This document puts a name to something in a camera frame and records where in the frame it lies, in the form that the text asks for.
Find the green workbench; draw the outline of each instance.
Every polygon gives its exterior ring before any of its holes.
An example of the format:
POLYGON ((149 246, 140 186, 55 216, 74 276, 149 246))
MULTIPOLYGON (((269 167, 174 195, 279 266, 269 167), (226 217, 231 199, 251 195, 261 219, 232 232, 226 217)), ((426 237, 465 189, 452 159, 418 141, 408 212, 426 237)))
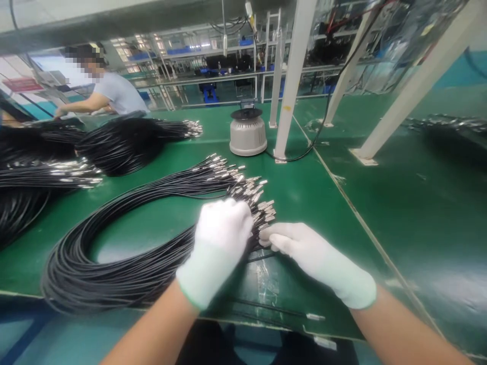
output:
MULTIPOLYGON (((56 241, 74 224, 128 189, 218 153, 230 163, 246 165, 246 176, 268 180, 262 198, 275 201, 278 221, 307 223, 369 271, 433 329, 465 352, 485 356, 487 349, 482 340, 487 338, 487 299, 482 296, 485 293, 482 285, 487 270, 481 254, 485 254, 487 246, 479 244, 484 234, 479 222, 487 217, 486 190, 483 194, 477 190, 465 192, 466 185, 461 181, 445 182, 445 178, 451 177, 451 173, 445 172, 450 166, 421 149, 422 141, 406 130, 399 130, 395 137, 401 142, 386 145, 397 145, 395 148, 385 147, 377 156, 377 167, 362 167, 345 148, 359 146, 392 101, 391 94, 344 98, 335 127, 324 130, 317 152, 287 164, 275 164, 267 155, 242 158, 230 153, 229 115, 235 106, 153 113, 173 120, 198 119, 204 134, 199 139, 166 146, 157 160, 134 174, 105 178, 95 189, 73 193, 51 205, 28 232, 0 252, 0 294, 39 296, 39 279, 46 258, 56 241), (409 140, 415 141, 414 147, 409 140), (409 148, 415 149, 416 158, 406 164, 404 153, 409 148), (399 160, 402 163, 396 165, 398 156, 403 156, 399 160), (422 163, 426 172, 418 170, 418 164, 422 163), (439 191, 435 190, 437 186, 441 187, 439 191), (471 201, 463 199, 473 199, 476 192, 475 208, 469 210, 471 201), (433 225, 428 217, 445 201, 452 205, 448 215, 435 215, 433 225), (459 220, 458 224, 451 224, 454 219, 459 220), (462 225, 460 219, 469 225, 462 225)), ((270 105, 260 107, 262 118, 268 120, 270 105)), ((323 108, 323 99, 298 101, 288 141, 289 156, 299 155, 306 148, 303 131, 309 138, 314 136, 308 123, 322 118, 323 108)), ((269 145, 273 146, 276 130, 267 133, 269 145)), ((476 184, 478 188, 482 186, 477 180, 476 184)), ((201 204, 198 200, 176 197, 147 204, 103 232, 92 257, 99 262, 116 261, 162 244, 196 221, 201 204)), ((217 301, 205 317, 363 339, 347 308, 333 292, 307 278, 286 257, 278 255, 242 265, 226 285, 225 293, 317 314, 325 320, 312 321, 222 301, 217 301), (261 320, 234 315, 234 311, 261 320)))

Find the electrical wire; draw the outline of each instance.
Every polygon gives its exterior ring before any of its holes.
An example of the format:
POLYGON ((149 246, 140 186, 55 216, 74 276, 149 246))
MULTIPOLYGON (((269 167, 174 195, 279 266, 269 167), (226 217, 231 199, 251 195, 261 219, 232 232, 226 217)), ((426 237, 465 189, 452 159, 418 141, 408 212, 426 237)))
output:
POLYGON ((244 166, 226 165, 215 154, 195 166, 112 199, 72 228, 54 247, 41 278, 47 303, 65 314, 88 314, 153 303, 174 278, 177 267, 194 244, 191 226, 162 245, 116 262, 100 264, 89 258, 98 234, 128 212, 166 197, 213 199, 226 195, 244 200, 251 208, 254 226, 248 250, 256 245, 259 231, 274 218, 272 201, 258 203, 267 181, 244 178, 244 166))
POLYGON ((86 133, 76 150, 106 175, 123 176, 152 162, 166 143, 201 133, 198 122, 122 116, 86 133))
POLYGON ((67 143, 67 135, 63 141, 60 141, 60 136, 63 133, 78 134, 79 131, 46 131, 41 124, 34 125, 27 128, 4 126, 0 129, 0 169, 76 158, 74 144, 67 143))
POLYGON ((29 187, 78 189, 92 188, 101 182, 101 171, 85 160, 13 166, 0 170, 0 189, 29 187))
POLYGON ((383 7, 385 7, 386 5, 388 5, 388 4, 390 4, 390 3, 393 3, 393 2, 395 2, 395 1, 398 1, 398 0, 388 0, 387 2, 385 2, 385 3, 384 3, 384 4, 382 4, 382 5, 377 5, 377 6, 375 6, 375 7, 372 7, 372 8, 370 8, 370 9, 367 9, 366 11, 363 11, 362 13, 356 14, 356 15, 354 15, 354 16, 352 16, 352 17, 350 17, 350 18, 343 19, 342 21, 339 21, 338 23, 336 23, 336 24, 332 25, 331 27, 329 27, 329 28, 328 28, 328 32, 331 32, 333 29, 339 28, 339 27, 341 27, 342 25, 347 24, 348 22, 350 22, 350 21, 352 21, 352 20, 354 20, 354 19, 357 19, 357 18, 359 18, 359 17, 361 17, 361 16, 364 16, 365 14, 370 13, 370 12, 371 12, 371 11, 373 11, 373 10, 380 10, 380 9, 382 9, 383 7))
MULTIPOLYGON (((380 10, 381 8, 383 8, 385 5, 393 2, 393 1, 397 1, 397 0, 389 0, 387 1, 385 4, 382 4, 382 5, 377 5, 363 13, 361 13, 360 15, 363 15, 365 13, 368 13, 372 10, 380 10)), ((357 46, 355 47, 355 50, 353 51, 353 53, 350 55, 350 57, 348 58, 348 60, 345 62, 345 64, 343 65, 343 67, 341 68, 341 70, 338 72, 338 75, 337 75, 337 79, 340 78, 341 74, 343 73, 343 71, 346 69, 346 67, 349 65, 349 63, 351 62, 351 60, 355 57, 356 53, 358 52, 358 50, 360 49, 360 47, 362 46, 362 43, 364 43, 364 41, 367 39, 372 27, 374 26, 377 18, 379 17, 379 14, 380 14, 380 11, 377 11, 375 12, 375 15, 372 19, 372 21, 370 22, 369 26, 367 27, 367 29, 365 30, 364 32, 364 35, 362 36, 362 38, 360 39, 360 41, 358 42, 357 46)), ((352 17, 352 18, 349 18, 347 19, 347 21, 350 21, 352 19, 354 19, 356 17, 352 17)), ((305 157, 309 152, 311 152, 311 150, 315 147, 316 145, 316 142, 318 141, 318 137, 320 136, 320 133, 321 131, 323 130, 323 127, 325 125, 325 121, 326 121, 326 117, 328 115, 328 107, 330 105, 330 99, 331 99, 331 92, 332 92, 332 87, 330 86, 330 88, 328 89, 328 95, 327 95, 327 99, 326 99, 326 107, 325 107, 325 115, 323 116, 323 122, 321 123, 321 125, 319 126, 318 128, 318 131, 316 133, 316 136, 313 140, 313 142, 309 145, 308 149, 301 155, 301 156, 298 156, 298 157, 294 157, 294 158, 281 158, 281 157, 276 157, 274 156, 271 152, 269 152, 268 150, 265 151, 266 154, 268 154, 269 156, 271 156, 273 159, 275 160, 278 160, 278 161, 285 161, 285 162, 292 162, 292 161, 297 161, 297 160, 300 160, 302 159, 303 157, 305 157)))
POLYGON ((472 53, 470 52, 470 46, 468 46, 465 51, 463 52, 463 55, 465 56, 465 60, 467 61, 467 64, 470 66, 470 68, 476 72, 478 75, 483 77, 484 79, 487 80, 487 74, 483 72, 473 61, 472 58, 472 53))
POLYGON ((12 244, 51 200, 49 189, 0 189, 0 250, 12 244))
MULTIPOLYGON (((248 23, 247 17, 245 17, 245 20, 243 21, 243 23, 239 23, 239 24, 241 24, 241 26, 240 26, 240 28, 239 28, 239 29, 237 29, 236 31, 234 31, 234 32, 232 32, 232 33, 227 33, 227 35, 234 35, 234 34, 237 34, 238 32, 240 32, 240 31, 242 30, 242 28, 245 26, 245 24, 246 24, 246 23, 248 23)), ((220 31, 220 29, 219 29, 220 27, 219 27, 219 26, 217 26, 217 25, 215 25, 215 24, 210 24, 210 25, 211 25, 211 26, 212 26, 212 28, 213 28, 214 30, 216 30, 216 31, 217 31, 219 34, 222 34, 222 35, 224 34, 224 33, 222 33, 222 32, 220 31)))
POLYGON ((35 105, 38 109, 42 110, 44 113, 46 113, 47 115, 49 115, 50 117, 54 117, 54 115, 50 112, 48 112, 47 110, 45 110, 42 106, 40 106, 39 104, 37 104, 35 101, 33 101, 32 99, 28 98, 27 96, 25 96, 25 94, 22 94, 22 93, 19 93, 20 96, 22 96, 25 100, 27 100, 29 103, 31 103, 32 105, 35 105))

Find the hand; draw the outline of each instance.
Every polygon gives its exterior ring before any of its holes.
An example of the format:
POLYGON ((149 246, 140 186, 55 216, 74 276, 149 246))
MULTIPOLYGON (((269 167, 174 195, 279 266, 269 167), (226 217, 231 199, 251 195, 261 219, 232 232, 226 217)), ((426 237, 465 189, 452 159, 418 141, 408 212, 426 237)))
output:
POLYGON ((377 287, 372 276, 304 223, 276 223, 260 233, 260 244, 272 244, 274 251, 289 255, 349 308, 364 309, 374 303, 377 287))
POLYGON ((194 248, 176 271, 181 290, 193 305, 205 309, 240 261, 252 230, 249 206, 233 199, 201 208, 194 248))
POLYGON ((69 112, 64 110, 61 106, 58 109, 56 109, 56 112, 54 113, 54 117, 55 118, 61 118, 61 117, 64 117, 67 113, 69 113, 69 112))

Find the forearm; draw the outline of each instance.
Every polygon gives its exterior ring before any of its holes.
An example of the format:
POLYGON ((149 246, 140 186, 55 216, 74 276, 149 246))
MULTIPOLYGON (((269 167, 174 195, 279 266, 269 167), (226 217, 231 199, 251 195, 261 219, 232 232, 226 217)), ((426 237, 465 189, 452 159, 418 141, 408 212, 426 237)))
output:
POLYGON ((473 364, 380 286, 371 307, 350 311, 385 365, 473 364))
POLYGON ((86 100, 77 101, 74 103, 66 104, 61 107, 62 110, 66 112, 73 112, 73 113, 92 113, 100 108, 92 106, 86 100))
POLYGON ((175 280, 101 364, 174 364, 197 317, 175 280))

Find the worker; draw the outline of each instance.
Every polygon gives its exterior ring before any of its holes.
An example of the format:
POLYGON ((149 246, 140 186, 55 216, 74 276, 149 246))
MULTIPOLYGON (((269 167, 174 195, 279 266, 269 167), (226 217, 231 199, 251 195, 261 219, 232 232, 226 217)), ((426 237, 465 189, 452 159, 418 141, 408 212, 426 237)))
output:
MULTIPOLYGON (((205 204, 190 257, 177 269, 172 284, 101 364, 243 364, 236 355, 223 360, 221 356, 229 351, 218 348, 221 341, 202 334, 195 337, 197 325, 193 329, 192 326, 240 262, 251 228, 252 215, 244 202, 227 199, 205 204), (198 351, 211 358, 203 358, 198 351)), ((260 240, 263 245, 272 245, 274 251, 290 256, 306 274, 335 292, 383 364, 473 365, 378 285, 368 272, 305 224, 274 224, 260 233, 260 240)), ((286 356, 278 353, 273 364, 345 363, 310 359, 322 348, 310 347, 306 340, 312 339, 298 336, 304 338, 301 346, 286 356)))
POLYGON ((92 113, 107 106, 121 115, 139 110, 149 112, 129 80, 105 69, 105 60, 99 52, 91 45, 67 47, 66 57, 74 59, 94 79, 95 87, 88 99, 59 107, 55 116, 62 117, 69 112, 92 113))

